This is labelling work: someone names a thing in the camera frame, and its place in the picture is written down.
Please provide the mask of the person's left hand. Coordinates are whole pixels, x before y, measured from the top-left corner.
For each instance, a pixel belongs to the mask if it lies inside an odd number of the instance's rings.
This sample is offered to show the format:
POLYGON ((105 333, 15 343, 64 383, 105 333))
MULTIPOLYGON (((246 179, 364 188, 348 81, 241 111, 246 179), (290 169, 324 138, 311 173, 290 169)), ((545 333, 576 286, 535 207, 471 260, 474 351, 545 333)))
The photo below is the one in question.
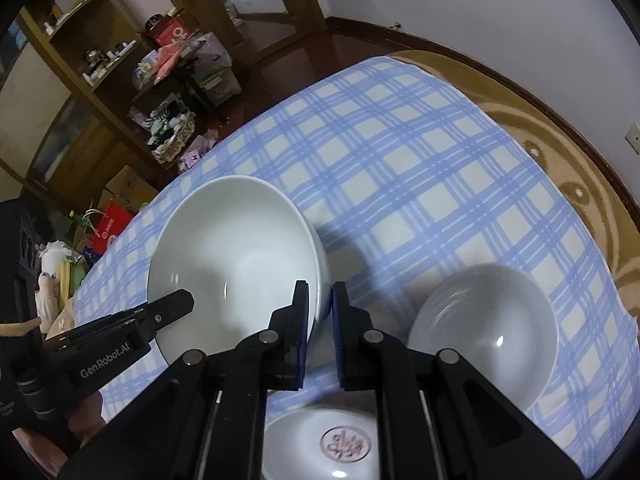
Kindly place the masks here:
MULTIPOLYGON (((102 406, 103 396, 97 391, 82 400, 76 408, 67 414, 68 429, 80 441, 81 446, 86 445, 105 427, 102 406)), ((29 429, 17 428, 12 431, 12 434, 22 449, 49 478, 58 478, 58 473, 67 462, 67 455, 58 446, 48 438, 29 429)))

